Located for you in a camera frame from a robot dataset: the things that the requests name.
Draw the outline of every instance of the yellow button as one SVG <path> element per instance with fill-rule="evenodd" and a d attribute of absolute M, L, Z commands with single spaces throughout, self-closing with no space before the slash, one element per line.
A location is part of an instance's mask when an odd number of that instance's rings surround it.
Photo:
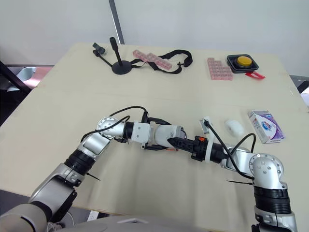
<path fill-rule="evenodd" d="M 237 63 L 242 66 L 249 66 L 252 64 L 252 60 L 249 57 L 240 56 L 237 58 Z"/>

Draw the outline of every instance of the black stand base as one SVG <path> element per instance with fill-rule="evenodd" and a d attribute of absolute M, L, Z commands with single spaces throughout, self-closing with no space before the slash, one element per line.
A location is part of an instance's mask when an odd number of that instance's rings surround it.
<path fill-rule="evenodd" d="M 112 65 L 112 71 L 114 74 L 122 75 L 126 74 L 132 69 L 132 64 L 129 61 L 123 60 L 122 66 L 119 65 L 119 62 L 116 62 Z"/>

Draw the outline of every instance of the black strap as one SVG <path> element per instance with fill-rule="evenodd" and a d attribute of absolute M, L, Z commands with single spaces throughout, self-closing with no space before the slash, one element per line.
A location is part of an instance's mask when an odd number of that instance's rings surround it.
<path fill-rule="evenodd" d="M 166 53 L 165 55 L 159 56 L 159 57 L 162 58 L 162 59 L 171 59 L 173 56 L 179 55 L 179 54 L 185 54 L 185 55 L 187 55 L 188 57 L 187 57 L 186 59 L 184 59 L 183 64 L 181 64 L 181 63 L 179 62 L 179 63 L 177 64 L 177 65 L 178 65 L 178 69 L 176 69 L 175 71 L 172 71 L 172 72 L 168 72 L 168 71 L 165 71 L 165 70 L 163 70 L 163 69 L 160 69 L 154 62 L 149 62 L 149 61 L 147 61 L 147 62 L 145 62 L 145 63 L 148 63 L 148 64 L 150 65 L 150 67 L 152 67 L 153 70 L 155 70 L 155 71 L 156 71 L 156 70 L 160 70 L 160 71 L 162 71 L 162 72 L 164 72 L 164 73 L 178 74 L 178 73 L 180 73 L 180 72 L 182 71 L 182 68 L 181 68 L 182 65 L 183 65 L 184 67 L 188 67 L 188 66 L 193 62 L 193 60 L 192 60 L 192 55 L 191 55 L 190 52 L 188 52 L 188 51 L 186 51 L 186 50 L 180 50 L 180 49 L 178 49 L 178 50 L 174 50 L 174 51 L 172 51 L 172 52 Z M 131 61 L 132 68 L 140 68 L 140 67 L 143 66 L 143 65 L 141 65 L 141 66 L 133 65 L 133 64 L 138 63 L 138 62 L 143 62 L 143 61 L 142 61 L 141 59 L 134 59 L 134 60 L 132 60 L 132 61 Z"/>

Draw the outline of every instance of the silver robot arm segment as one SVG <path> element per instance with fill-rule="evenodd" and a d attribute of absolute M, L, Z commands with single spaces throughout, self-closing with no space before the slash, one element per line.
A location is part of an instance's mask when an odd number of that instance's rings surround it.
<path fill-rule="evenodd" d="M 97 130 L 115 122 L 115 118 L 103 118 Z M 113 130 L 95 132 L 84 138 L 69 158 L 35 189 L 28 204 L 18 205 L 0 217 L 0 228 L 8 232 L 43 232 L 47 222 L 60 221 L 77 196 L 74 187 L 81 184 L 111 139 L 123 136 L 124 128 L 125 122 L 121 122 Z"/>
<path fill-rule="evenodd" d="M 288 187 L 283 178 L 281 161 L 270 154 L 250 153 L 245 148 L 236 150 L 232 157 L 241 172 L 253 176 L 255 218 L 253 232 L 297 232 L 295 214 L 291 211 Z M 222 160 L 221 167 L 235 171 L 230 159 Z"/>

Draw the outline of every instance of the white wall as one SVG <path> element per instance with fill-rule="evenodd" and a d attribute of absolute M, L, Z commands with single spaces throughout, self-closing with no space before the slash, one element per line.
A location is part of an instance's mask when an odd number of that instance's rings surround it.
<path fill-rule="evenodd" d="M 309 76 L 308 0 L 115 0 L 115 4 L 126 44 L 273 53 L 289 74 Z"/>
<path fill-rule="evenodd" d="M 0 60 L 55 64 L 75 42 L 116 36 L 108 0 L 1 0 Z"/>

